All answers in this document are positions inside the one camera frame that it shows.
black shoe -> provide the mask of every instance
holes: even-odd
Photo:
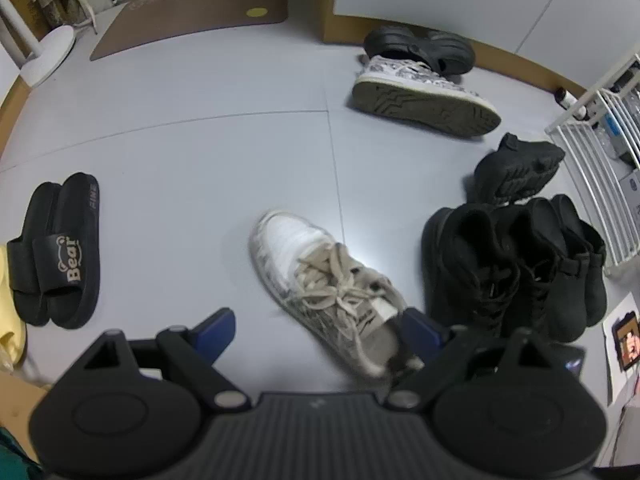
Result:
[[[499,205],[534,196],[556,174],[563,159],[564,150],[551,142],[526,142],[507,133],[498,150],[476,166],[476,201]]]
[[[562,229],[558,215],[546,198],[533,198],[526,206],[536,236],[554,246],[558,256],[556,275],[545,301],[549,337],[562,343],[578,339],[587,327],[584,290],[589,251],[573,232]]]
[[[437,211],[422,232],[422,265],[427,309],[434,320],[500,335],[520,270],[498,245],[487,206]]]
[[[431,30],[426,38],[417,38],[407,27],[399,25],[372,30],[364,39],[364,50],[369,59],[383,56],[421,61],[440,75],[465,74],[476,63],[473,47],[462,36]]]
[[[556,195],[551,201],[563,230],[580,238],[589,251],[584,306],[587,310],[587,326],[598,324],[607,313],[607,292],[602,279],[602,267],[607,258],[604,240],[592,226],[580,220],[574,203],[567,195]]]
[[[492,216],[498,243],[520,267],[520,285],[504,314],[501,336],[525,326],[548,337],[546,302],[559,261],[555,247],[533,228],[526,206],[499,207]]]

yellow slipper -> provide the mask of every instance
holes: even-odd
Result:
[[[18,364],[24,344],[27,341],[27,327],[18,317],[14,307],[14,296],[9,288],[9,263],[6,246],[0,246],[0,356],[5,353],[12,364]]]

white wire rack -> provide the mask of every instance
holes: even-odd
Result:
[[[605,272],[625,267],[640,253],[640,234],[616,174],[618,164],[605,152],[592,126],[609,120],[619,131],[631,159],[640,169],[640,128],[627,106],[626,97],[640,84],[640,71],[620,92],[609,88],[640,56],[636,50],[609,71],[596,85],[549,125],[546,132],[564,148],[567,167],[587,208],[591,224],[607,244]],[[596,110],[588,121],[574,120],[584,105]]]

white sneaker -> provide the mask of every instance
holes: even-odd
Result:
[[[352,93],[355,106],[364,112],[419,121],[456,136],[484,135],[500,124],[489,101],[418,61],[374,56]]]
[[[404,370],[411,353],[397,318],[406,303],[386,276],[351,258],[324,229],[287,212],[264,215],[249,248],[280,306],[353,368],[370,378]]]

tiled floor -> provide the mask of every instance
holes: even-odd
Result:
[[[33,91],[0,160],[0,236],[19,234],[42,181],[85,171],[102,194],[98,307],[81,330],[29,328],[42,378],[55,380],[107,328],[153,336],[229,306],[238,335],[219,368],[250,394],[353,387],[262,290],[246,248],[255,219],[271,207],[307,216],[422,308],[427,218],[464,201],[463,178],[506,131],[542,140],[558,115],[550,94],[474,69],[463,84],[503,117],[482,139],[366,116],[348,107],[361,50],[318,43],[308,1],[290,8],[278,25],[192,34],[95,62],[97,37],[86,32]],[[101,31],[117,12],[98,17]],[[565,168],[544,194],[557,192],[578,202]],[[630,290],[607,287],[612,305]],[[600,328],[579,343],[588,348],[584,383],[605,404]],[[609,409],[611,420],[618,412]]]

